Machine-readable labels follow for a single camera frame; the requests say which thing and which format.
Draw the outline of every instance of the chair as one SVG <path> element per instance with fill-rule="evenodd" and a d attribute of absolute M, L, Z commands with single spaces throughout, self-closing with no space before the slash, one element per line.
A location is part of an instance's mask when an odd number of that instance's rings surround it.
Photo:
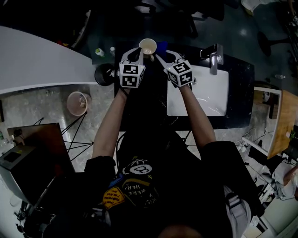
<path fill-rule="evenodd" d="M 212 17 L 220 21 L 224 19 L 224 0 L 209 0 L 204 1 L 204 4 L 198 0 L 169 0 L 171 4 L 175 5 L 174 8 L 169 8 L 160 0 L 155 0 L 155 2 L 168 10 L 177 12 L 182 10 L 192 29 L 191 37 L 193 38 L 198 37 L 194 20 L 204 21 L 207 17 Z M 192 14 L 196 12 L 202 13 L 203 17 L 192 17 Z"/>

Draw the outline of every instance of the paper cup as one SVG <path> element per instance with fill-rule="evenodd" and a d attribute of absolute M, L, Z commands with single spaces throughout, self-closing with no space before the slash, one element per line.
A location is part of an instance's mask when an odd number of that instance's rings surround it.
<path fill-rule="evenodd" d="M 157 49 L 157 44 L 154 40 L 146 38 L 141 40 L 139 47 L 143 49 L 144 57 L 150 58 L 151 61 L 154 61 L 153 53 Z"/>

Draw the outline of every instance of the black chair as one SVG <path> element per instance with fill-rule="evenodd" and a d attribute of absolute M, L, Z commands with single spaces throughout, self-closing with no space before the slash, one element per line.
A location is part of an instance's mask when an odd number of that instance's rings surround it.
<path fill-rule="evenodd" d="M 177 12 L 182 10 L 192 29 L 191 37 L 196 38 L 198 37 L 198 33 L 194 20 L 204 21 L 207 17 L 212 17 L 222 21 L 224 19 L 224 4 L 232 8 L 238 8 L 240 0 L 209 0 L 204 1 L 203 4 L 199 0 L 169 0 L 169 2 L 174 5 L 171 9 L 160 0 L 155 0 L 155 2 L 169 10 Z M 192 14 L 196 12 L 202 13 L 203 17 L 193 17 Z"/>

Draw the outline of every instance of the sink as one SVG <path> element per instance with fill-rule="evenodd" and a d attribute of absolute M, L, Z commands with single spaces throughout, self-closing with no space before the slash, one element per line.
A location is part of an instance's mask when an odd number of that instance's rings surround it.
<path fill-rule="evenodd" d="M 227 111 L 229 73 L 218 70 L 217 75 L 211 75 L 210 69 L 192 65 L 192 74 L 196 84 L 192 91 L 207 116 L 225 116 Z M 187 116 L 183 98 L 178 88 L 168 81 L 168 116 Z"/>

